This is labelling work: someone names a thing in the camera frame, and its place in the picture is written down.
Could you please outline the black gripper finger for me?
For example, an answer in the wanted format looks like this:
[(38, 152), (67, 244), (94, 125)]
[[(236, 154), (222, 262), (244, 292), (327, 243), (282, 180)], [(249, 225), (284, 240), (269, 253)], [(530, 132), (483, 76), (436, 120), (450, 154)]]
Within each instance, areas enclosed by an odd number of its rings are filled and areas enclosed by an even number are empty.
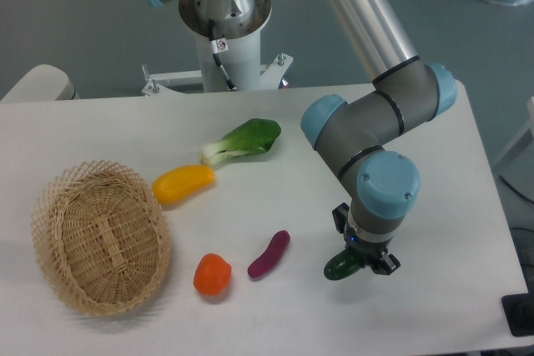
[(378, 275), (391, 275), (400, 266), (400, 261), (390, 253), (383, 253), (379, 258), (374, 256), (366, 257), (367, 265)]
[(332, 211), (335, 228), (338, 233), (345, 233), (345, 226), (348, 221), (350, 207), (347, 203), (342, 203)]

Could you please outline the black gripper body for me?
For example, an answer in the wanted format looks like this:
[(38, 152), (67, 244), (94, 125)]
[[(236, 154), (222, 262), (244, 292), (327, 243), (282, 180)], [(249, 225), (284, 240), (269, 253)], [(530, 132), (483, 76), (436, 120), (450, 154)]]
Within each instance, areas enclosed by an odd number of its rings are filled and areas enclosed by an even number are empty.
[(377, 234), (365, 231), (354, 220), (352, 212), (349, 211), (345, 233), (341, 235), (345, 241), (345, 248), (354, 248), (363, 253), (365, 255), (365, 267), (369, 267), (366, 262), (367, 256), (379, 258), (383, 253), (390, 253), (388, 247), (394, 233)]

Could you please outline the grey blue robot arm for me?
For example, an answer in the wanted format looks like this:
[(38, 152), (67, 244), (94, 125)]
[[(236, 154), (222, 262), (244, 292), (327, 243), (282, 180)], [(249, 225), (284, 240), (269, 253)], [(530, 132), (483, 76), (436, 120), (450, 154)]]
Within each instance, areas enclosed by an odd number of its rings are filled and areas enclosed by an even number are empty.
[[(148, 0), (160, 7), (173, 0)], [(270, 0), (174, 0), (196, 35), (204, 91), (254, 91), (266, 81), (259, 32)], [(424, 64), (387, 0), (329, 0), (373, 84), (353, 103), (337, 95), (314, 101), (301, 129), (350, 195), (333, 211), (344, 249), (326, 265), (329, 280), (363, 267), (389, 275), (400, 267), (388, 246), (413, 208), (420, 176), (385, 145), (431, 121), (456, 101), (456, 81), (440, 64)]]

